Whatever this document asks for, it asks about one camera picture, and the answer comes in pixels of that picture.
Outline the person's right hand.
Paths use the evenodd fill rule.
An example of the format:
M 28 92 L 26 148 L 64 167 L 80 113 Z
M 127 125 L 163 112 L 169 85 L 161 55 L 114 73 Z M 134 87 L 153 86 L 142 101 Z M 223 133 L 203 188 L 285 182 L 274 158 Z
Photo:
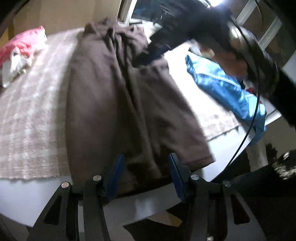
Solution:
M 242 59 L 237 59 L 234 53 L 214 53 L 210 60 L 217 63 L 230 76 L 247 77 L 248 75 L 247 63 Z

